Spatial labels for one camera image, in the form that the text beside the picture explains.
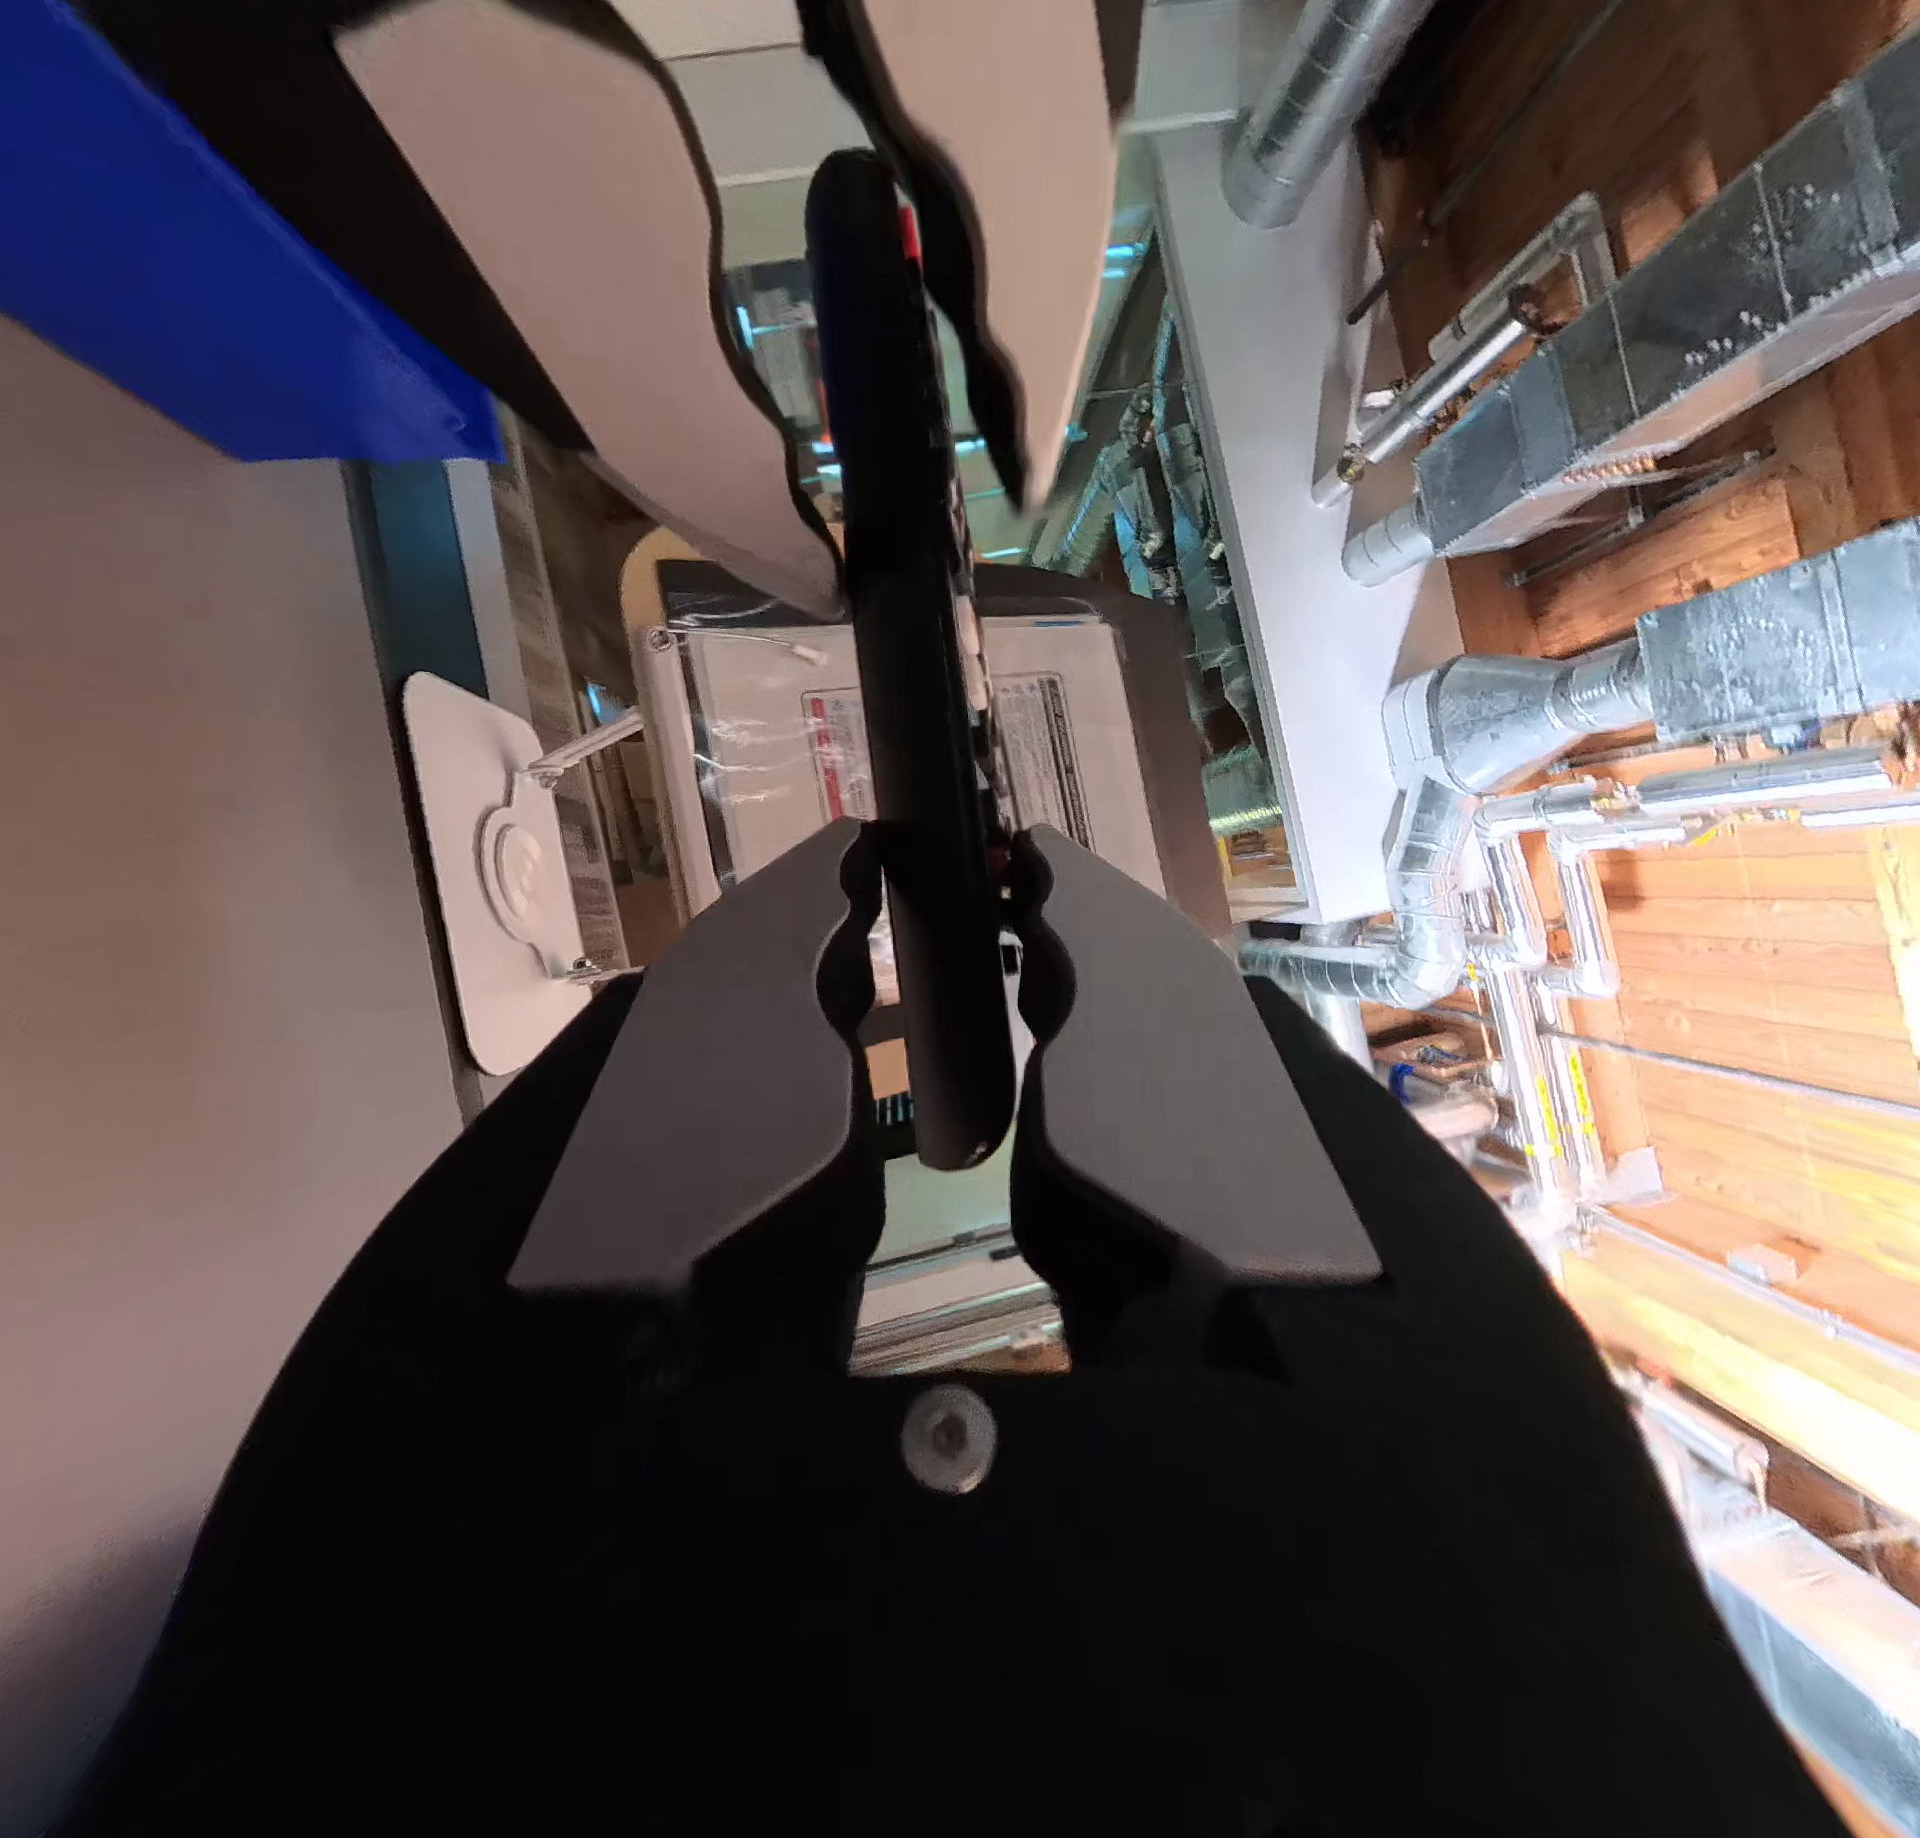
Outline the rectangular foil duct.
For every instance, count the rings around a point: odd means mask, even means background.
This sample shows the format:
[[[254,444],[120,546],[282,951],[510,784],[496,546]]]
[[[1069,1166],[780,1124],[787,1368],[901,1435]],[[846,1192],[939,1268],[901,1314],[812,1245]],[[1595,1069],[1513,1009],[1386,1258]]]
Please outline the rectangular foil duct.
[[[1595,234],[1595,197],[1571,197],[1325,468],[1325,485],[1356,485],[1532,348],[1419,444],[1408,499],[1345,536],[1345,582],[1516,546],[1580,497],[1659,476],[1659,457],[1906,323],[1920,305],[1920,31],[1842,76],[1629,276],[1586,276]]]
[[[1571,742],[1744,742],[1920,700],[1920,517],[1842,546],[1655,607],[1620,646],[1571,657],[1452,655],[1386,692],[1398,794],[1501,794]]]

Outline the wooden sign board with sheet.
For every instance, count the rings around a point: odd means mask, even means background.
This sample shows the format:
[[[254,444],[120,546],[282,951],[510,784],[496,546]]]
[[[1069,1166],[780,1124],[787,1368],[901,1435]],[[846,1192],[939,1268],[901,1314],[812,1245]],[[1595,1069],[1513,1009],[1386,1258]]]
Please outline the wooden sign board with sheet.
[[[836,818],[876,818],[846,623],[743,591],[678,536],[623,562],[678,908],[707,908]],[[976,562],[1008,835],[1053,823],[1215,944],[1232,924],[1188,719],[1179,610],[1108,582]]]

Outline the blue plastic bin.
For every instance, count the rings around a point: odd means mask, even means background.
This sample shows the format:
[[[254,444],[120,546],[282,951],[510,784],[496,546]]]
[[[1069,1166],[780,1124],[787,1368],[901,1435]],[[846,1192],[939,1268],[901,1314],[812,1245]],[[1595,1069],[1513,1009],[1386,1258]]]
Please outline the blue plastic bin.
[[[502,457],[496,400],[70,0],[0,0],[0,305],[237,460]]]

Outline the black remote control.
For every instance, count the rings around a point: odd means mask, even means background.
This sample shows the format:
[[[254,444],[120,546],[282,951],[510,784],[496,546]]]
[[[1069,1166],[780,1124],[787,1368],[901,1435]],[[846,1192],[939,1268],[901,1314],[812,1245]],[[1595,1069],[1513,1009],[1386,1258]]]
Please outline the black remote control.
[[[876,764],[876,856],[893,951],[915,1141],[976,1172],[1012,1124],[999,970],[990,692],[967,646],[976,555],[915,209],[876,152],[799,197],[822,441],[845,460],[845,599]]]

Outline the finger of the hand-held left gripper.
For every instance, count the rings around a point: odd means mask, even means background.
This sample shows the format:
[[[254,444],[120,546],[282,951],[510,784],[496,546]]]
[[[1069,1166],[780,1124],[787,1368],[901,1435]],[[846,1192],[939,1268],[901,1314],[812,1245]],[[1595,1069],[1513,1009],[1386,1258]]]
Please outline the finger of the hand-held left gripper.
[[[1108,265],[1118,124],[1145,0],[795,0],[866,139],[922,218],[967,413],[1012,512],[1039,512]]]
[[[731,332],[712,172],[639,0],[395,0],[340,64],[590,468],[731,582],[845,623],[845,546]]]

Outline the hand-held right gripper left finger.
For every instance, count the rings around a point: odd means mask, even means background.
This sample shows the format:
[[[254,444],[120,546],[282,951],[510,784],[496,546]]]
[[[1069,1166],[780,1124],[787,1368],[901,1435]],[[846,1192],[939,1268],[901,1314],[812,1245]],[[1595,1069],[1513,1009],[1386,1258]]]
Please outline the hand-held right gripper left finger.
[[[644,968],[510,1258],[519,1297],[669,1297],[707,1245],[846,1156],[877,856],[836,818]]]

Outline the silver spiral duct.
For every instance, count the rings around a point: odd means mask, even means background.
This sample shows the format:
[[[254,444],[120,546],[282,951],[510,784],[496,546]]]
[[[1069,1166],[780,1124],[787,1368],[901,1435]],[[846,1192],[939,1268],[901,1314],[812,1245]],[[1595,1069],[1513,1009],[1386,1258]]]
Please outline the silver spiral duct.
[[[1305,209],[1325,163],[1356,139],[1421,19],[1432,0],[1294,9],[1294,31],[1282,38],[1282,64],[1216,163],[1216,197],[1239,228],[1291,228]]]

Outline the white sign stand base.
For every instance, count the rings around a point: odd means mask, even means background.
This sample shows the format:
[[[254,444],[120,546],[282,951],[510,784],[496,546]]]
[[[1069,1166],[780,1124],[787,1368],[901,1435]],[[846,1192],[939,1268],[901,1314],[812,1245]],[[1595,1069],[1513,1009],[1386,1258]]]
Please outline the white sign stand base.
[[[590,951],[563,876],[559,776],[644,742],[644,714],[598,719],[544,756],[538,719],[450,679],[397,683],[397,742],[427,810],[427,856],[450,936],[465,1055],[519,1074],[578,1009]]]

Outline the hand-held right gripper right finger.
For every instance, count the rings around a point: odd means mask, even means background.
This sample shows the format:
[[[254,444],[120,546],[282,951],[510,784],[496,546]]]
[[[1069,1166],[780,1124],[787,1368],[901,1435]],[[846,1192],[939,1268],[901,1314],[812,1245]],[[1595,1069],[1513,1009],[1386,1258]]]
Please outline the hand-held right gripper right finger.
[[[1053,823],[1012,841],[1024,1141],[1232,1280],[1366,1291],[1378,1241],[1232,955]]]

